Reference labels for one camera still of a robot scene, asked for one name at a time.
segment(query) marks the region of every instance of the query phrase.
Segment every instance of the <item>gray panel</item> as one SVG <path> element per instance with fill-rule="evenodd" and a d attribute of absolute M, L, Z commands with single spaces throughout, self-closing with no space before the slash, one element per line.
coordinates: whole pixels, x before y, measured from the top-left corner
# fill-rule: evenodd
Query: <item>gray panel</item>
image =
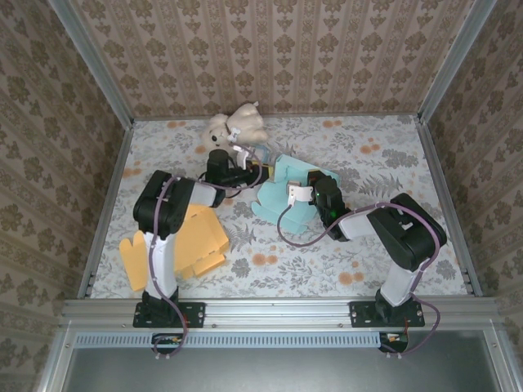
<path fill-rule="evenodd" d="M 497 391 L 482 332 L 438 332 L 412 356 L 376 349 L 188 349 L 154 359 L 145 349 L 75 350 L 65 390 Z"/>

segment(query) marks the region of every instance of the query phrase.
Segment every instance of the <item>stuffed animal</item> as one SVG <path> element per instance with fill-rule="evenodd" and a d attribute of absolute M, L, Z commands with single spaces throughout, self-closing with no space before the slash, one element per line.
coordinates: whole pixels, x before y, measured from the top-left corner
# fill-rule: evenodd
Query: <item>stuffed animal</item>
<path fill-rule="evenodd" d="M 209 120 L 203 131 L 202 142 L 207 151 L 224 149 L 229 154 L 235 151 L 230 145 L 255 145 L 267 141 L 269 136 L 263 130 L 263 118 L 256 107 L 258 103 L 241 105 L 230 117 L 217 114 Z"/>

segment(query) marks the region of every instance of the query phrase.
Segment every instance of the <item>floral tablecloth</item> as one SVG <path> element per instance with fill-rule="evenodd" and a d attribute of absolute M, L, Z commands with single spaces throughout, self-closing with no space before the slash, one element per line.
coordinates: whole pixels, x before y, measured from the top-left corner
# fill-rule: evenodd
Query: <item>floral tablecloth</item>
<path fill-rule="evenodd" d="M 92 298 L 141 295 L 129 286 L 118 244 L 137 230 L 132 208 L 154 170 L 191 177 L 204 172 L 208 152 L 199 135 L 205 124 L 135 122 Z M 266 130 L 272 159 L 288 154 L 338 173 L 349 207 L 407 192 L 445 227 L 413 116 L 266 118 Z M 201 278 L 179 278 L 181 297 L 373 296 L 381 286 L 391 261 L 377 237 L 348 243 L 325 237 L 296 249 L 279 238 L 274 225 L 253 215 L 253 200 L 254 189 L 216 209 L 230 239 L 227 262 Z M 314 219 L 304 234 L 289 237 L 305 242 L 322 231 L 320 219 Z M 467 294 L 452 243 L 427 270 L 418 293 Z"/>

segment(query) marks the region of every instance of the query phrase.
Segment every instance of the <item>wall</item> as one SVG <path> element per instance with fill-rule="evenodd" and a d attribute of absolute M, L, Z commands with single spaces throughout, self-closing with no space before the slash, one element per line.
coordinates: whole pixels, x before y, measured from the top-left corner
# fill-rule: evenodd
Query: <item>wall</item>
<path fill-rule="evenodd" d="M 0 2 L 0 390 L 76 296 L 123 129 L 45 0 Z"/>
<path fill-rule="evenodd" d="M 472 0 L 73 0 L 138 118 L 415 112 Z"/>
<path fill-rule="evenodd" d="M 522 356 L 522 1 L 496 4 L 429 127 L 482 287 Z"/>

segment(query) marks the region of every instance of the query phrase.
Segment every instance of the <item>plush toy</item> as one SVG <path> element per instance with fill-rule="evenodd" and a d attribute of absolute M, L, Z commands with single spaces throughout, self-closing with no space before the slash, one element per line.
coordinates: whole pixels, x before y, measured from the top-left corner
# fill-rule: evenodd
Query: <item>plush toy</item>
<path fill-rule="evenodd" d="M 235 151 L 231 141 L 239 145 L 255 145 L 267 141 L 263 130 L 263 118 L 256 107 L 258 103 L 241 105 L 230 117 L 217 114 L 209 120 L 203 131 L 202 142 L 207 151 L 224 149 L 229 154 Z"/>

